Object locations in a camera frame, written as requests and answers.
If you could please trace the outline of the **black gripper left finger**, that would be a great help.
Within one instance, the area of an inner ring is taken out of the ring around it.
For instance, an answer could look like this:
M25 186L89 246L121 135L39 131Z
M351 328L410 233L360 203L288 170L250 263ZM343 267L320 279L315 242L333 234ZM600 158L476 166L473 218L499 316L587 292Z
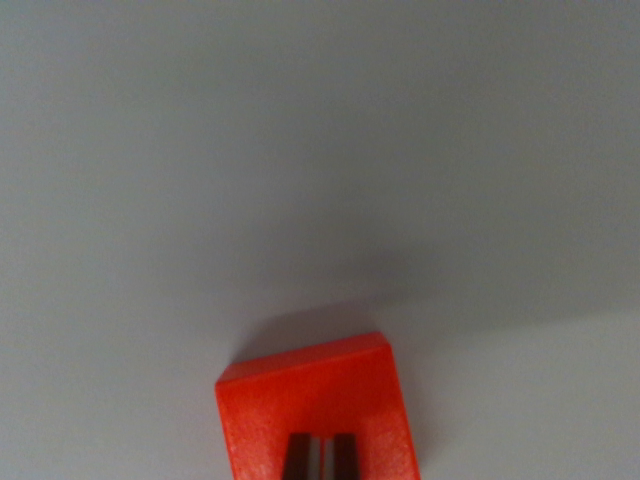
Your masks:
M283 480L320 479L320 439L309 433L289 435Z

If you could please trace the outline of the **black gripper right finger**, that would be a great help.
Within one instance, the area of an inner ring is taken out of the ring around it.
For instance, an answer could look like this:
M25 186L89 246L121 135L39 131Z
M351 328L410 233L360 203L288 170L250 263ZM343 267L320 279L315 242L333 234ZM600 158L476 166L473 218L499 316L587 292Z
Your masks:
M325 441L323 479L361 479L355 434L339 433Z

